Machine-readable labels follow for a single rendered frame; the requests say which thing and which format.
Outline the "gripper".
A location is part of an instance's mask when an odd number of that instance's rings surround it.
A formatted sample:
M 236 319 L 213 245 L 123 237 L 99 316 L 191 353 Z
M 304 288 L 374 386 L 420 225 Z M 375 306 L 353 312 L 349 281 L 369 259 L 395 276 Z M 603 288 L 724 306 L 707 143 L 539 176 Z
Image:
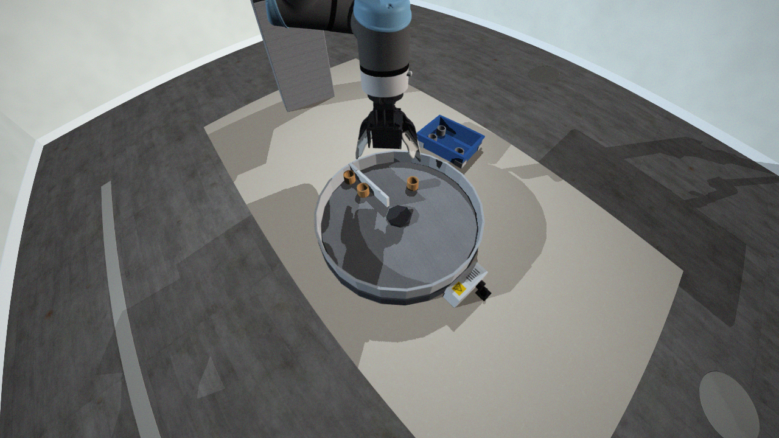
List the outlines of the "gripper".
M 386 102 L 385 98 L 368 95 L 368 98 L 373 102 L 374 109 L 370 111 L 369 117 L 366 117 L 361 124 L 355 153 L 356 160 L 358 160 L 358 157 L 361 157 L 367 144 L 368 148 L 370 148 L 371 142 L 373 148 L 401 149 L 403 141 L 411 158 L 414 159 L 415 156 L 419 162 L 421 161 L 419 142 L 414 124 L 401 111 L 401 108 L 395 107 L 394 109 L 394 102 L 398 102 L 402 97 L 403 92 L 400 96 L 387 98 Z

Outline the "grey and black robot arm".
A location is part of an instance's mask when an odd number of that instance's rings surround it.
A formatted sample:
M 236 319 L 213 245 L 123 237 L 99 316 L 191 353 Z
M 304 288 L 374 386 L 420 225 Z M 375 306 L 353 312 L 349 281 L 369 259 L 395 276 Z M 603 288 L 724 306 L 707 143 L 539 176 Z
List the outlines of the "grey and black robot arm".
M 354 34 L 362 91 L 369 96 L 387 102 L 407 90 L 410 0 L 265 0 L 265 9 L 276 27 Z

